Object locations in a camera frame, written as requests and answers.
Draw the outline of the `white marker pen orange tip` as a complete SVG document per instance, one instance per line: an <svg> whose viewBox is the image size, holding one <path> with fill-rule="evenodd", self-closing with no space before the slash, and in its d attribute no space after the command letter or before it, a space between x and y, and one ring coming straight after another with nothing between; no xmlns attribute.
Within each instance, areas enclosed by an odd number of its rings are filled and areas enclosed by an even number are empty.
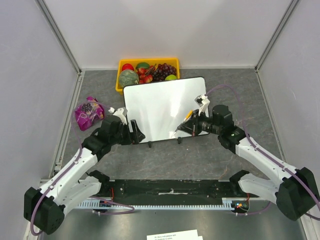
<svg viewBox="0 0 320 240"><path fill-rule="evenodd" d="M178 131L180 129L180 127L190 119L190 117L193 115L193 110L191 110L186 117L182 120L182 122L177 126L176 131Z"/></svg>

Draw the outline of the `white whiteboard black frame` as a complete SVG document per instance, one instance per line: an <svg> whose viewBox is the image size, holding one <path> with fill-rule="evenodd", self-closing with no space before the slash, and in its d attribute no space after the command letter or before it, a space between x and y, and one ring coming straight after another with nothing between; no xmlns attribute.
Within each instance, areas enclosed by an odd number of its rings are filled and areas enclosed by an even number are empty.
<svg viewBox="0 0 320 240"><path fill-rule="evenodd" d="M191 110L200 108L195 99L206 92L202 76L126 86L127 119L135 120L145 135L141 143L191 137L176 128Z"/></svg>

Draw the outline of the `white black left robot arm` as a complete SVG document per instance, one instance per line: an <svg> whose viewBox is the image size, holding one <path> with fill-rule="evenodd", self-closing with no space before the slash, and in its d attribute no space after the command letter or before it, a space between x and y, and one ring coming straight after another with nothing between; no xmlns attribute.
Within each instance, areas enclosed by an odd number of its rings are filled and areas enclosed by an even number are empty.
<svg viewBox="0 0 320 240"><path fill-rule="evenodd" d="M66 215L89 197L106 196L109 177L95 171L79 179L114 145L136 145L145 139L135 120L109 115L83 140L75 156L50 180L39 188L30 187L24 194L23 217L30 223L30 233L39 236L54 233Z"/></svg>

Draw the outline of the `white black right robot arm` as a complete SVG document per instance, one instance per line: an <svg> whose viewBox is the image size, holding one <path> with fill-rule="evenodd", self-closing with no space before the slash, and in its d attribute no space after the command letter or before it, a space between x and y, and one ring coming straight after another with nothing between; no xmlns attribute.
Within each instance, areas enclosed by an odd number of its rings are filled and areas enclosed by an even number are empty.
<svg viewBox="0 0 320 240"><path fill-rule="evenodd" d="M267 179L239 171L231 177L229 191L235 197L244 193L259 196L273 204L290 220L296 221L320 205L314 174L306 167L298 169L261 147L243 129L236 126L225 105L216 105L208 117L199 109L192 111L177 130L195 137L202 132L217 135L220 144L247 160Z"/></svg>

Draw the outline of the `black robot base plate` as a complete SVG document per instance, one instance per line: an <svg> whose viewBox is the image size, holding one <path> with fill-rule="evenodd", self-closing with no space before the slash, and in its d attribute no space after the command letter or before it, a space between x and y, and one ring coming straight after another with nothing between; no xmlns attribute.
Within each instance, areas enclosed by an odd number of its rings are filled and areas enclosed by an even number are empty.
<svg viewBox="0 0 320 240"><path fill-rule="evenodd" d="M96 196L131 206L220 205L223 198L247 198L235 183L217 179L115 179L103 183Z"/></svg>

